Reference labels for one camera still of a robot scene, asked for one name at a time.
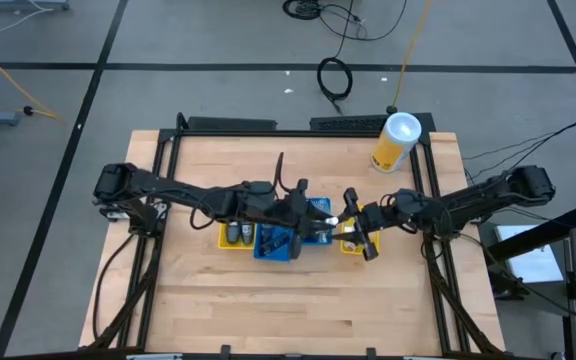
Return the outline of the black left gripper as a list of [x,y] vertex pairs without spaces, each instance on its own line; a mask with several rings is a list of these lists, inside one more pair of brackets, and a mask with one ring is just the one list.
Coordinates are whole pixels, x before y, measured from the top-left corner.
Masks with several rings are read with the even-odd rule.
[[313,220],[325,223],[328,214],[313,215],[313,206],[306,196],[308,181],[299,179],[295,188],[285,188],[283,198],[278,198],[276,184],[270,182],[246,183],[247,189],[243,193],[243,206],[239,215],[246,222],[268,224],[290,229],[293,238],[290,244],[291,259],[301,255],[304,240],[312,234],[328,234],[332,227],[324,225],[313,226]]

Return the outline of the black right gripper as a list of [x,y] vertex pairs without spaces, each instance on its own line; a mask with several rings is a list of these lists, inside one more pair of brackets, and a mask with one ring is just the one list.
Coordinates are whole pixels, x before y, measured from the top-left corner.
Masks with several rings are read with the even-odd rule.
[[[343,195],[345,205],[358,203],[358,195],[354,188],[348,188]],[[405,232],[415,234],[419,228],[415,217],[425,208],[424,196],[413,190],[401,189],[395,193],[388,194],[387,198],[392,200],[391,203],[380,205],[376,202],[378,210],[381,214],[379,221],[380,231],[390,227],[399,227]],[[367,211],[370,203],[365,204],[363,210]],[[340,215],[337,216],[339,223],[343,223],[353,217],[353,213],[345,209]],[[333,234],[332,239],[364,239],[364,233],[361,231],[343,232]]]

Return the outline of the yellow plastic basket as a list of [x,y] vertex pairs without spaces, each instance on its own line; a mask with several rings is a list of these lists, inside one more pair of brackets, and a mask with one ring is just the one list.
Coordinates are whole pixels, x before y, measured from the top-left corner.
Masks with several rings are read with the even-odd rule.
[[257,226],[255,224],[247,224],[249,240],[245,241],[243,235],[240,235],[236,242],[228,241],[228,234],[230,233],[231,225],[229,223],[221,224],[219,227],[219,235],[217,246],[221,250],[252,250],[255,246],[255,238],[257,235]]
[[[339,233],[361,231],[364,233],[364,239],[336,239],[341,242],[340,249],[345,254],[363,255],[365,258],[372,259],[379,254],[380,250],[380,227],[379,221],[381,214],[376,203],[370,203],[368,210],[363,210],[364,206],[360,203],[346,205],[353,213],[353,217],[343,222]],[[345,241],[353,242],[360,245],[359,251],[349,252],[344,249]]]

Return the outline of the yellow white canister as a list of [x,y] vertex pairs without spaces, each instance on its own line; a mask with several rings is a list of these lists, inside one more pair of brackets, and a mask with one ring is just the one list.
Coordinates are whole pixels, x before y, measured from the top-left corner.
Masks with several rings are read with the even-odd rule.
[[418,118],[406,112],[390,115],[371,155],[372,165],[381,172],[395,172],[422,134]]

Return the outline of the black vented panel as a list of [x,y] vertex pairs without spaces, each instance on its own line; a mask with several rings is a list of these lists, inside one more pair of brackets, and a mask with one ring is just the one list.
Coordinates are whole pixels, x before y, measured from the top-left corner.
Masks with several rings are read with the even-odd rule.
[[313,117],[309,125],[315,131],[380,132],[387,119],[387,114]]

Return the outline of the black flat panel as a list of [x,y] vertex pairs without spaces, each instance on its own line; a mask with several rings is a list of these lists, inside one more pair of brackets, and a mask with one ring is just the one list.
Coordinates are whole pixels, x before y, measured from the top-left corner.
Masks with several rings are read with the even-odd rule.
[[268,119],[246,119],[227,117],[190,117],[188,127],[196,130],[228,130],[228,131],[274,131],[277,122]]

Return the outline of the white flat panel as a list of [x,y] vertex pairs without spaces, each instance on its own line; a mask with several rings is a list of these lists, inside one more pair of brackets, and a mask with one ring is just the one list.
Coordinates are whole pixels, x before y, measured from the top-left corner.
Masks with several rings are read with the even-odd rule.
[[[535,225],[497,225],[494,231],[503,242],[515,235],[535,228]],[[562,282],[562,272],[549,245],[534,249],[507,261],[512,273],[524,283]]]

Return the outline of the black desk beam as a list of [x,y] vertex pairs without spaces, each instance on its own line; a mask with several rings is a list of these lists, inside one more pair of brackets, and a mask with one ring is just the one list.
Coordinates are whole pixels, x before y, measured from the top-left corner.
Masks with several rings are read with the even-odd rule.
[[486,263],[492,265],[494,260],[501,263],[544,245],[549,245],[567,237],[572,229],[576,229],[576,209],[488,246],[489,255],[485,256]]

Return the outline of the black table frame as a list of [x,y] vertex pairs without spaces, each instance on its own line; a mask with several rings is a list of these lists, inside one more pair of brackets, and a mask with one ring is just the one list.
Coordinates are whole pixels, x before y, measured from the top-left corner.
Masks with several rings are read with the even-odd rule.
[[[126,158],[139,167],[160,159],[178,180],[200,186],[268,179],[277,160],[293,186],[343,207],[355,188],[362,202],[400,188],[446,194],[466,178],[456,136],[432,133],[416,163],[384,174],[369,162],[376,137],[364,133],[258,132],[217,136],[184,132],[173,146],[162,131],[132,134]],[[222,250],[216,225],[196,231],[187,209],[172,209],[160,243],[159,271],[124,330],[123,343],[152,352],[435,356],[476,345],[433,288],[421,235],[381,233],[373,261],[338,245],[308,247],[293,262],[259,261],[248,250]]]

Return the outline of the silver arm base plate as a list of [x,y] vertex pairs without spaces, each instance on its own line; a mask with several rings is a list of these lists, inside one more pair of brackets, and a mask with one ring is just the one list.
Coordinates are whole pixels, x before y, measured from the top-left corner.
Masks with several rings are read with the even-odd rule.
[[118,220],[126,220],[129,218],[123,210],[116,207],[102,207],[99,209],[99,213],[109,222],[116,222]]

